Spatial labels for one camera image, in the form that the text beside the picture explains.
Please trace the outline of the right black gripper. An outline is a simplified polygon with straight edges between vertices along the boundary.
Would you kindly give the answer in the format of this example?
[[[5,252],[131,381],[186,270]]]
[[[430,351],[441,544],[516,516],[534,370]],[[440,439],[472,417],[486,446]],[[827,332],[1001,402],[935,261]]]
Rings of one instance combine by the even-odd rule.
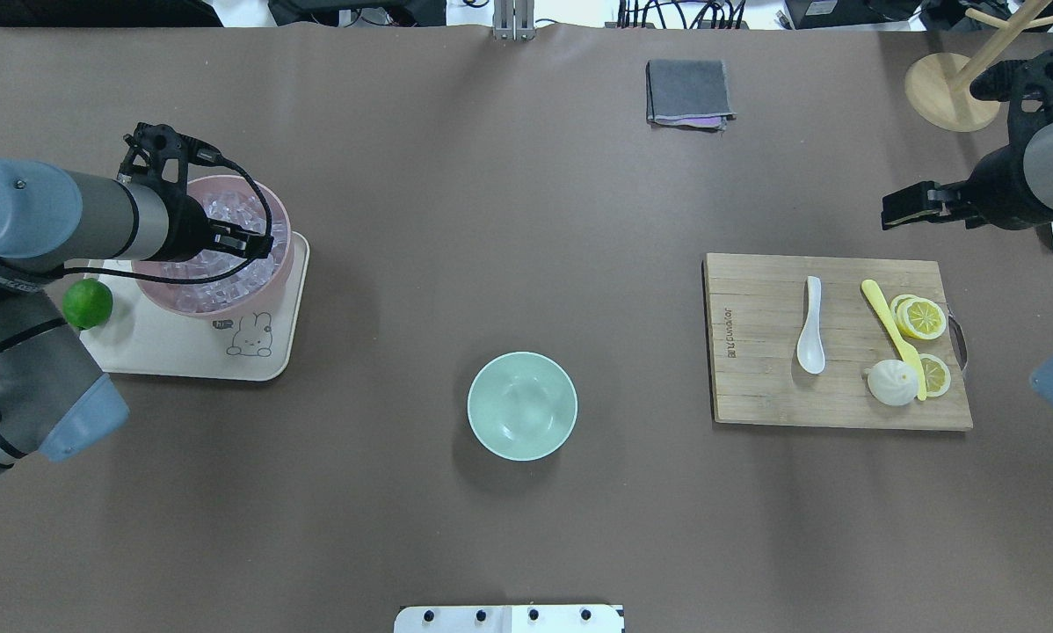
[[[963,222],[966,229],[984,228],[981,215],[976,207],[962,200],[959,187],[920,181],[882,198],[883,231],[923,222]]]

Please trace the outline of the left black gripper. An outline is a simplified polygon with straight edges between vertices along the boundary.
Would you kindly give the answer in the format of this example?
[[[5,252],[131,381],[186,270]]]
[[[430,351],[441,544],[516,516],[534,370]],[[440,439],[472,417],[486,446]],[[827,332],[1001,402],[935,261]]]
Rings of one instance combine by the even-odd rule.
[[[173,260],[184,263],[202,253],[238,260],[269,258],[274,246],[272,217],[260,197],[219,192],[190,200],[173,241]]]

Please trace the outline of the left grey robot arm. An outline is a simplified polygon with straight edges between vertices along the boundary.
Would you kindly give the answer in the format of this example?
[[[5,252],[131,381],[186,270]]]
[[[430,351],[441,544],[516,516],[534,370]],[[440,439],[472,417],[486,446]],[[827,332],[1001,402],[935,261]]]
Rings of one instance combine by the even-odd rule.
[[[271,228],[208,219],[178,175],[135,151],[115,178],[0,157],[0,474],[32,453],[59,462],[124,426],[130,405],[46,294],[76,259],[185,261],[205,250],[242,268]]]

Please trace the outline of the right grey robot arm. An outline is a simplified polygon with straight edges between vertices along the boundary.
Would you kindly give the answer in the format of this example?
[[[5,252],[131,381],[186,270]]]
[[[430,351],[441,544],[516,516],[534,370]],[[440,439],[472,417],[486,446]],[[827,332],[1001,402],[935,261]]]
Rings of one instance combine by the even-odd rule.
[[[1009,116],[1008,144],[982,157],[959,183],[920,181],[882,198],[883,231],[915,223],[963,222],[966,229],[1026,231],[1053,222],[1053,121],[1028,123]],[[1053,355],[1030,375],[1030,384],[1053,408]]]

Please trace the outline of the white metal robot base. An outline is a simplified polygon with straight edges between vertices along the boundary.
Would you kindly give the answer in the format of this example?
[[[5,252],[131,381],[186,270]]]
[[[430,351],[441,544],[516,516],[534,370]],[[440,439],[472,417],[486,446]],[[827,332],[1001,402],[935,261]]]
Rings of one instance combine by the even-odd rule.
[[[598,602],[410,606],[394,632],[624,632],[622,606]]]

